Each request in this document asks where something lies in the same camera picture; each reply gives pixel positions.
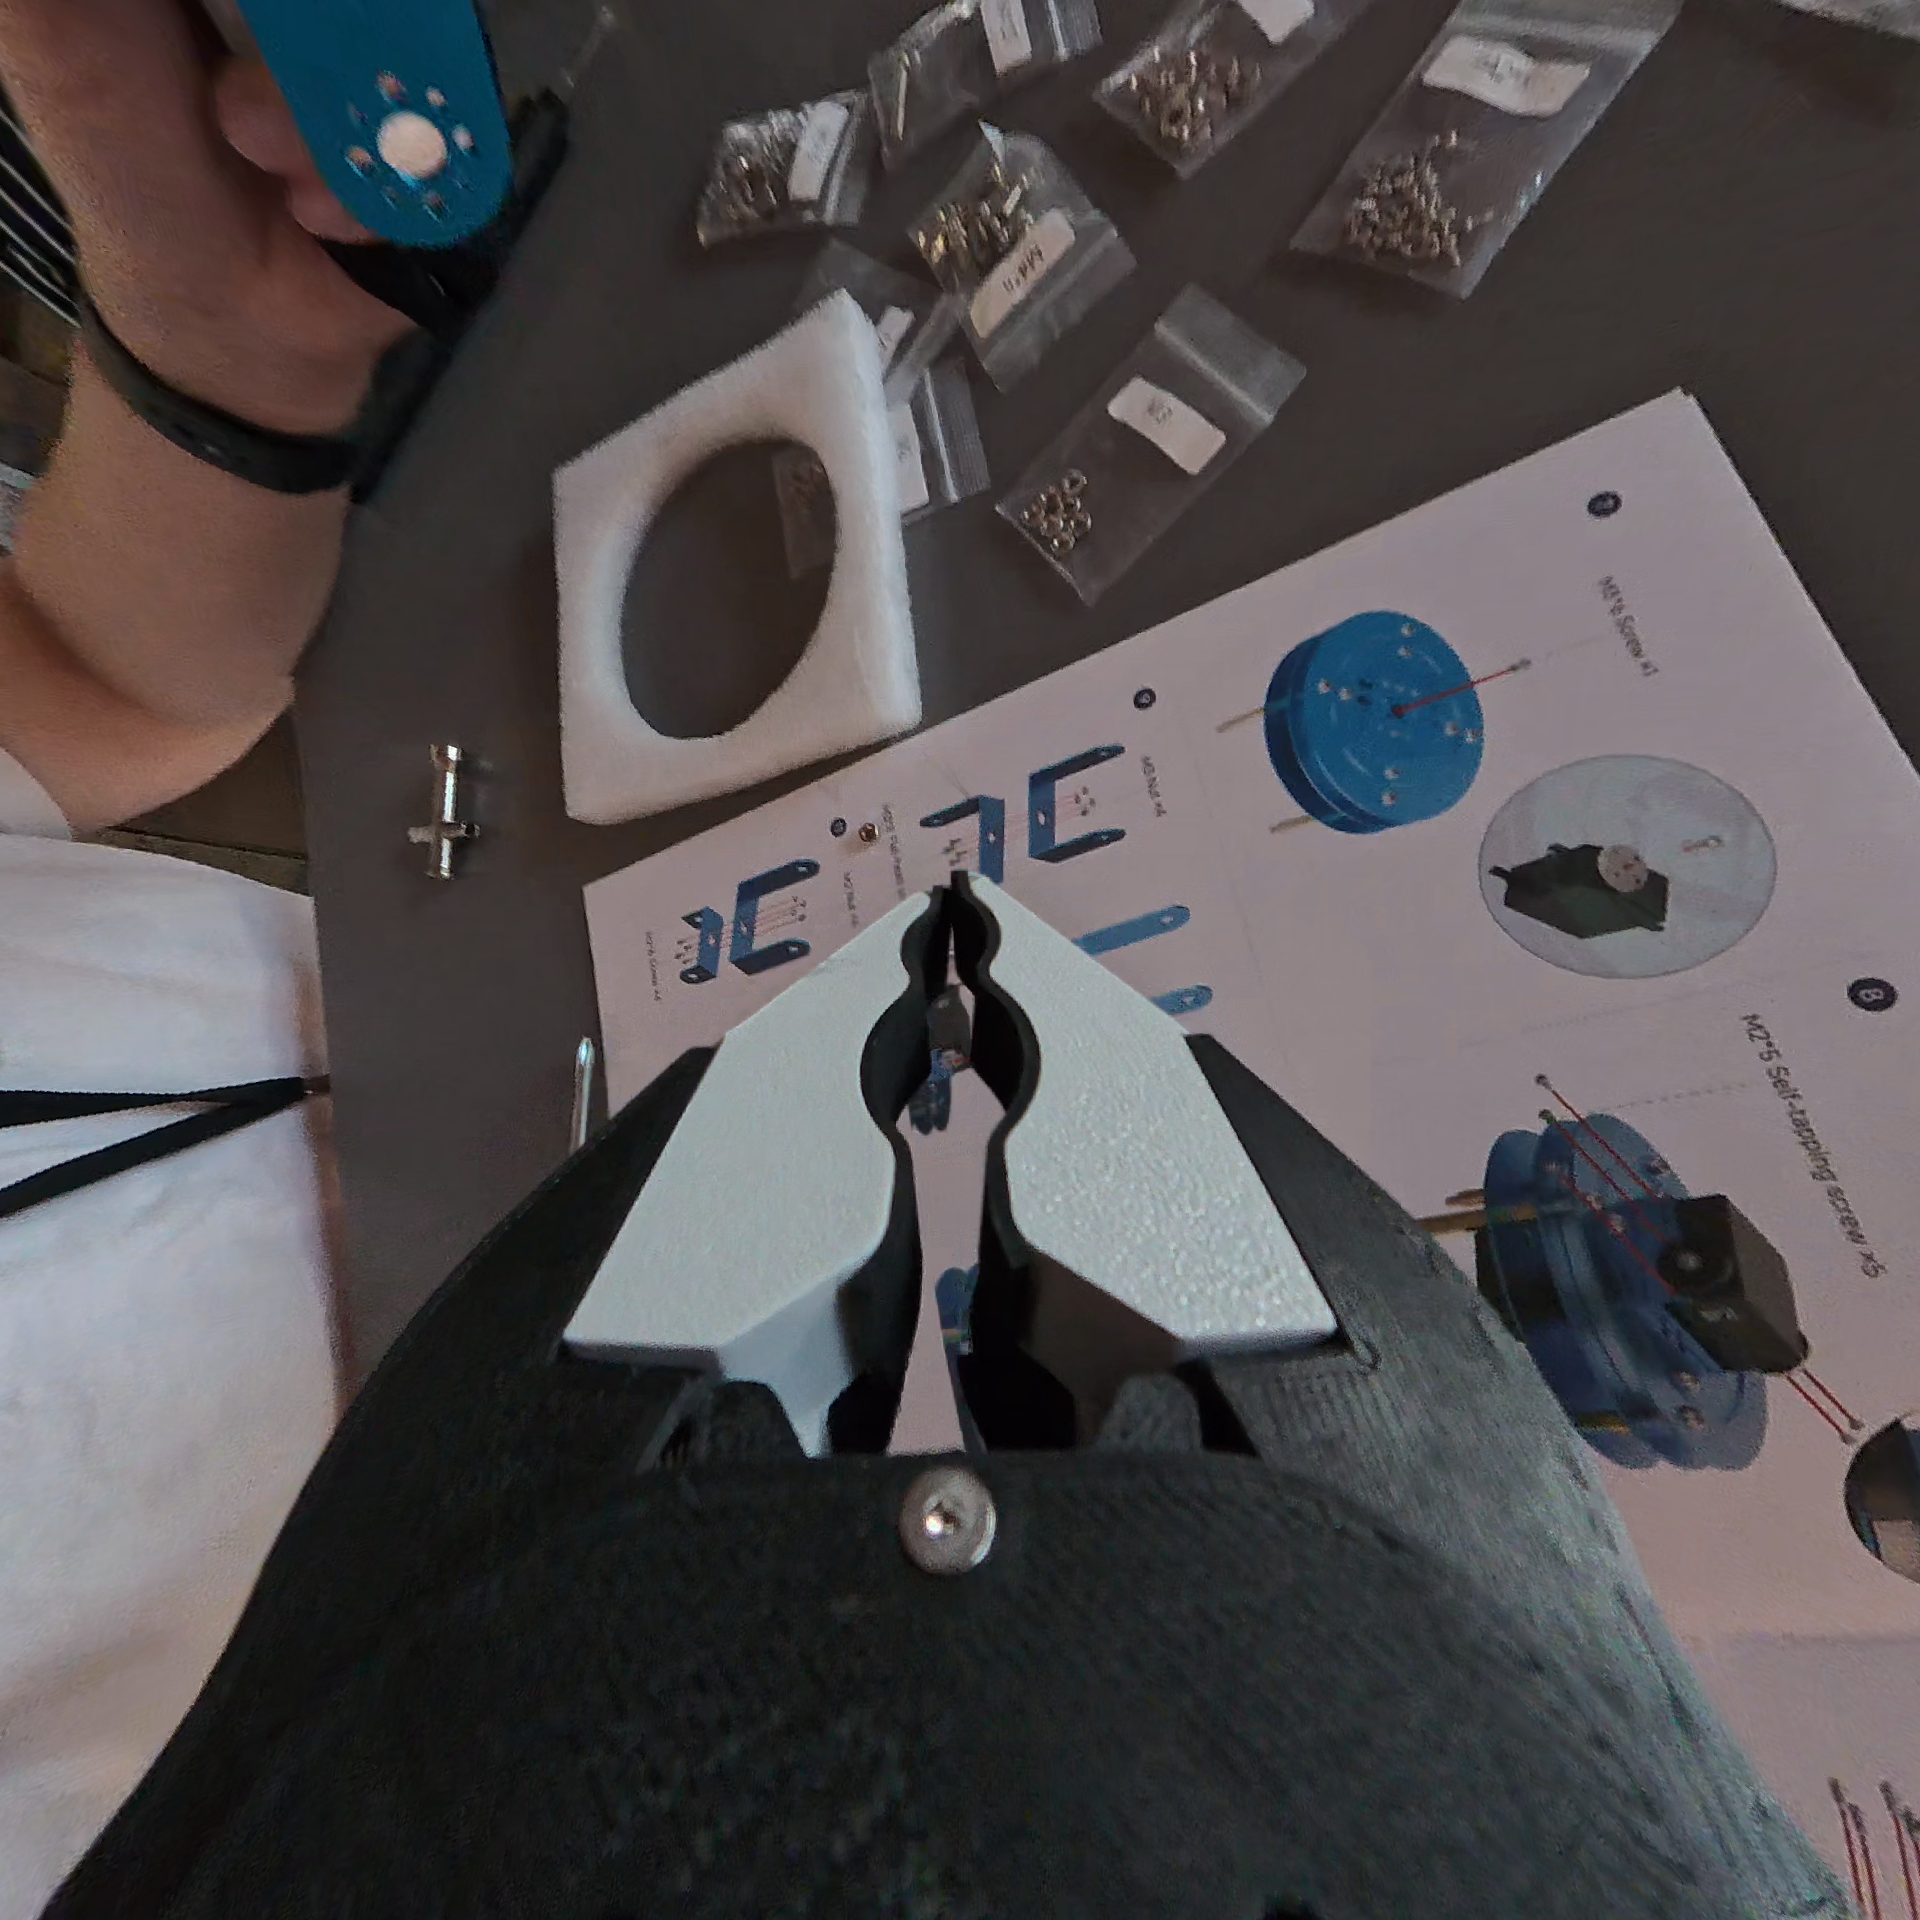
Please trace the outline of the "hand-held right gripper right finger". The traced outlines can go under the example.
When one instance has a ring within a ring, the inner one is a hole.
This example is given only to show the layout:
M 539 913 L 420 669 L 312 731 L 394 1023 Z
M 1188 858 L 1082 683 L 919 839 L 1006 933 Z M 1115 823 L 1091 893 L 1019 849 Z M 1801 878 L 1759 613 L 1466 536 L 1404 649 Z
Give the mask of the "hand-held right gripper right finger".
M 992 1449 L 1095 1439 L 1121 1392 L 1339 1339 L 1250 1144 L 1172 1014 L 998 882 L 956 880 L 984 1159 L 958 1389 Z

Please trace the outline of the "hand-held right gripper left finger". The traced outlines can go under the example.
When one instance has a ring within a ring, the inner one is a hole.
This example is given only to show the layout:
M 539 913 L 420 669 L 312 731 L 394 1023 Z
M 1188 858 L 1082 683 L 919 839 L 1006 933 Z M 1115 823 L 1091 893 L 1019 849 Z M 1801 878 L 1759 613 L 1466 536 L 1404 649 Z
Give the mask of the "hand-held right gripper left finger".
M 947 899 L 908 897 L 726 1035 L 570 1353 L 766 1384 L 810 1456 L 887 1449 L 922 1313 L 898 1119 L 929 1079 Z

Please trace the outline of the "blue metal bracket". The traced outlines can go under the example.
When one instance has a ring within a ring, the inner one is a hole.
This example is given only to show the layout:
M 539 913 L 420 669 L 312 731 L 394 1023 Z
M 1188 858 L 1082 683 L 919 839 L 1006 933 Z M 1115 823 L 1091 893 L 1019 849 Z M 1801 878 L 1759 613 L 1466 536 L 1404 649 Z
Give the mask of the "blue metal bracket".
M 513 136 L 474 1 L 240 1 L 339 203 L 408 248 L 449 248 L 513 192 Z

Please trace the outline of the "person's left forearm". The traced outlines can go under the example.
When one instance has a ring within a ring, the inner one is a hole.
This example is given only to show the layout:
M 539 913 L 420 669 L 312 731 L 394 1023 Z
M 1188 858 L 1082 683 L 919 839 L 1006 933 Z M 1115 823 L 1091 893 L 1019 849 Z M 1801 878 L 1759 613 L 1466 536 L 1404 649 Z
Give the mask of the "person's left forearm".
M 343 559 L 348 494 L 187 457 L 78 351 L 2 565 L 2 742 L 76 832 L 233 767 L 289 713 Z

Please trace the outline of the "dark grey desk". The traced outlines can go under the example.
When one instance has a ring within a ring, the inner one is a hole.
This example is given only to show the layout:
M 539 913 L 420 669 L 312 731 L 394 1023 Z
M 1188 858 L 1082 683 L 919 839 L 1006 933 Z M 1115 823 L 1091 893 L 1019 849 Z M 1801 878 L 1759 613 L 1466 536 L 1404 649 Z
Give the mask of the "dark grey desk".
M 343 1355 L 367 1375 L 568 1150 L 593 1025 L 588 880 L 799 779 L 651 823 L 570 823 L 553 469 L 764 339 L 799 235 L 704 255 L 691 199 L 735 111 L 849 85 L 918 5 L 504 5 L 575 61 L 570 153 L 385 483 L 295 701 L 343 1186 Z M 1686 5 L 1464 304 L 1286 248 L 1450 5 L 1380 5 L 1216 166 L 1168 183 L 1082 73 L 1015 97 L 1137 273 L 987 402 L 1022 466 L 1187 280 L 1308 367 L 1278 427 L 1094 610 L 992 507 L 908 536 L 929 720 L 1203 606 L 1672 387 L 1726 438 L 1898 737 L 1915 742 L 1915 50 L 1774 5 Z M 436 742 L 480 834 L 404 839 Z

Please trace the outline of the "person's left hand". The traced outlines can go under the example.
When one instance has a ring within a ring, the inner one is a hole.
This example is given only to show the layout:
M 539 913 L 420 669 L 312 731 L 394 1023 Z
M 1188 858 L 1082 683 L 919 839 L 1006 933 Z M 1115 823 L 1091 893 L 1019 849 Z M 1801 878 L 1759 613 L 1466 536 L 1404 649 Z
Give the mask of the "person's left hand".
M 121 344 L 176 391 L 342 435 L 410 328 L 329 250 L 370 241 L 232 5 L 4 1 L 4 94 Z

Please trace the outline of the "black wristband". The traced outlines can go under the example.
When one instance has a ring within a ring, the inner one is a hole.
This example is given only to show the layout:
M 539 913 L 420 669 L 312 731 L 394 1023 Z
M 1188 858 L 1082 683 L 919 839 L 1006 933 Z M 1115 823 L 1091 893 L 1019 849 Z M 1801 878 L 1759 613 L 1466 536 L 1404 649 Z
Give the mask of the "black wristband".
M 416 330 L 378 363 L 368 397 L 343 435 L 287 433 L 182 392 L 142 363 L 81 297 L 81 335 L 107 387 L 163 440 L 195 461 L 279 495 L 348 491 L 364 505 L 452 361 L 452 350 Z

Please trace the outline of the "printed assembly instruction sheet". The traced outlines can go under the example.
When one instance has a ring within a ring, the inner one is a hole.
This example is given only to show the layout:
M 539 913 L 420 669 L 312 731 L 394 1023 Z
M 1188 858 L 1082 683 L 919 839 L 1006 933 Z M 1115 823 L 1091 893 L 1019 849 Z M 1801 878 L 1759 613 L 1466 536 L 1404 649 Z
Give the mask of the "printed assembly instruction sheet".
M 1915 1914 L 1915 770 L 1698 402 L 590 880 L 611 1101 L 960 866 L 1468 1274 L 1539 1214 L 1668 1622 L 1842 1907 Z

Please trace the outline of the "person's white shirt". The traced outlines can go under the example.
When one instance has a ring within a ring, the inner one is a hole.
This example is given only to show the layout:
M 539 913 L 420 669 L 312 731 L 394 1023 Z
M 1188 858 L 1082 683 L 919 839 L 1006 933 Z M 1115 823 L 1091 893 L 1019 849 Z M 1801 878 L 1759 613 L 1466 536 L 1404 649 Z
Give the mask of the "person's white shirt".
M 2 1905 L 176 1729 L 336 1419 L 314 910 L 4 757 Z

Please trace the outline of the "group of clear screw bags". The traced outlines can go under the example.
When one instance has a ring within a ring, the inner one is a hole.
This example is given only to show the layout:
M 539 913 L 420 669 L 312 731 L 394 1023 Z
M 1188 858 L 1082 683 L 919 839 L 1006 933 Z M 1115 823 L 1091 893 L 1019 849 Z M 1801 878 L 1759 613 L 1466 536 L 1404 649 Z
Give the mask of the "group of clear screw bags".
M 1177 177 L 1290 95 L 1367 5 L 1177 5 L 1095 103 Z M 1665 41 L 1679 5 L 1451 5 L 1425 56 L 1306 213 L 1291 246 L 1464 299 Z M 867 94 L 729 122 L 703 240 L 850 223 L 876 134 L 910 159 L 1051 56 L 1098 47 L 1095 5 L 940 5 L 870 66 Z M 850 297 L 876 333 L 903 521 L 986 488 L 970 373 L 1008 387 L 1134 267 L 1111 213 L 1030 133 L 974 125 L 947 192 L 908 229 L 931 286 L 844 241 L 800 304 Z M 1000 515 L 1091 603 L 1276 421 L 1306 367 L 1187 287 L 1002 498 Z

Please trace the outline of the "white foam frame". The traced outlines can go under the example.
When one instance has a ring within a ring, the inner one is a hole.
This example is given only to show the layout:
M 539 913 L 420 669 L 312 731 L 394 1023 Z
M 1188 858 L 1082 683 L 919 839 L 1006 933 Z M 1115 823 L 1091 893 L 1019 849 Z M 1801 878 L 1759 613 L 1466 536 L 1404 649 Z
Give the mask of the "white foam frame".
M 784 681 L 731 731 L 667 736 L 634 701 L 622 610 L 644 536 L 682 482 L 751 440 L 823 463 L 838 521 L 818 624 Z M 560 752 L 568 816 L 624 824 L 722 798 L 922 725 L 896 435 L 879 333 L 833 291 L 735 363 L 553 473 Z

